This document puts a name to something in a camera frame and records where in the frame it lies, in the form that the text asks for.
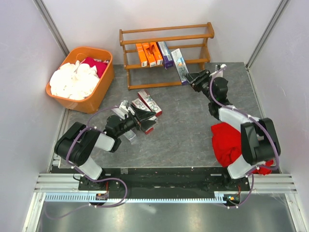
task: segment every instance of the wooden shoe rack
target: wooden shoe rack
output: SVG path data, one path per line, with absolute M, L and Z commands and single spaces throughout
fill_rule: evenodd
M 167 36 L 167 37 L 154 37 L 151 38 L 142 38 L 142 39 L 130 39 L 125 40 L 127 34 L 132 33 L 140 33 L 140 32 L 154 32 L 154 31 L 162 31 L 162 30 L 177 30 L 177 29 L 193 29 L 193 28 L 205 28 L 205 33 L 203 34 L 193 34 L 193 35 L 177 35 L 177 36 Z M 146 67 L 142 67 L 140 63 L 129 64 L 127 55 L 129 53 L 137 52 L 136 48 L 134 49 L 126 49 L 126 45 L 130 44 L 139 44 L 139 43 L 149 43 L 149 42 L 159 42 L 159 41 L 181 41 L 181 40 L 196 40 L 203 39 L 202 43 L 199 44 L 189 44 L 189 45 L 179 45 L 179 46 L 169 46 L 169 50 L 177 49 L 177 48 L 196 48 L 200 47 L 200 55 L 199 58 L 196 59 L 186 59 L 186 64 L 199 64 L 200 68 L 205 69 L 205 62 L 210 62 L 211 57 L 209 55 L 209 51 L 207 48 L 208 38 L 214 37 L 214 31 L 211 23 L 207 24 L 199 24 L 199 25 L 189 25 L 189 26 L 178 26 L 178 27 L 166 27 L 166 28 L 151 28 L 151 29 L 138 29 L 138 30 L 119 30 L 119 42 L 123 48 L 124 52 L 124 68 L 126 70 L 127 75 L 127 88 L 130 89 L 139 89 L 139 88 L 154 88 L 154 87 L 166 87 L 166 86 L 180 86 L 181 81 L 175 82 L 166 82 L 166 83 L 156 83 L 156 84 L 145 84 L 145 85 L 131 85 L 131 69 L 144 69 L 149 68 L 149 65 Z

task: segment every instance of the gray floor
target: gray floor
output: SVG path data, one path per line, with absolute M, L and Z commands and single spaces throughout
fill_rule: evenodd
M 206 64 L 214 70 L 215 63 Z M 199 71 L 197 65 L 189 65 L 189 72 Z M 122 65 L 115 65 L 113 80 L 100 108 L 119 105 L 122 100 L 132 101 L 139 90 L 127 89 L 126 72 Z M 132 84 L 169 82 L 179 80 L 175 68 L 150 68 L 132 70 Z M 248 114 L 260 116 L 253 90 L 243 63 L 227 63 L 224 77 L 228 82 L 228 99 L 237 108 Z M 175 166 L 219 166 L 212 145 L 211 126 L 219 123 L 208 112 L 208 100 L 190 86 L 148 89 L 152 98 L 163 110 L 154 130 L 145 135 L 136 131 L 135 145 L 122 137 L 122 144 L 115 153 L 94 149 L 91 156 L 101 166 L 109 167 L 175 167 Z M 106 119 L 112 111 L 97 115 L 92 125 L 104 129 Z M 71 126 L 79 121 L 86 123 L 90 115 L 71 111 Z M 67 167 L 61 161 L 60 167 Z
M 59 217 L 85 203 L 44 203 Z M 252 195 L 239 209 L 206 203 L 126 203 L 86 207 L 60 220 L 41 221 L 43 232 L 295 232 L 284 195 Z

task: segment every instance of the white towel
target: white towel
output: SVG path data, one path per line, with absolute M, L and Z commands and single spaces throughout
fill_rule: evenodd
M 66 63 L 55 71 L 50 79 L 51 92 L 55 96 L 83 100 L 92 94 L 98 84 L 97 68 L 88 64 Z

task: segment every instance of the red cloth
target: red cloth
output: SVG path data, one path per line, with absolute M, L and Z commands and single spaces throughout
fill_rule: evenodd
M 99 62 L 99 61 L 95 61 L 93 58 L 91 57 L 87 57 L 83 62 L 83 64 L 89 64 L 89 66 L 92 68 L 93 66 L 96 66 L 97 68 L 97 75 L 99 78 L 102 77 L 106 67 L 107 67 L 107 63 L 104 62 Z
M 211 131 L 214 154 L 222 167 L 227 167 L 241 155 L 240 132 L 225 122 L 213 125 Z M 273 163 L 273 160 L 267 161 L 266 166 L 271 166 Z M 270 174 L 271 170 L 260 168 L 253 173 L 266 175 Z

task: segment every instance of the black mounting plate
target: black mounting plate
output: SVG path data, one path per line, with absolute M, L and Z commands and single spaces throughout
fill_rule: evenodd
M 241 178 L 224 184 L 226 168 L 107 168 L 106 178 L 116 177 L 128 187 L 128 199 L 193 199 L 212 198 L 215 191 L 249 191 L 249 181 Z M 109 197 L 122 198 L 124 186 L 117 181 L 108 182 Z M 106 190 L 104 183 L 81 178 L 79 190 Z

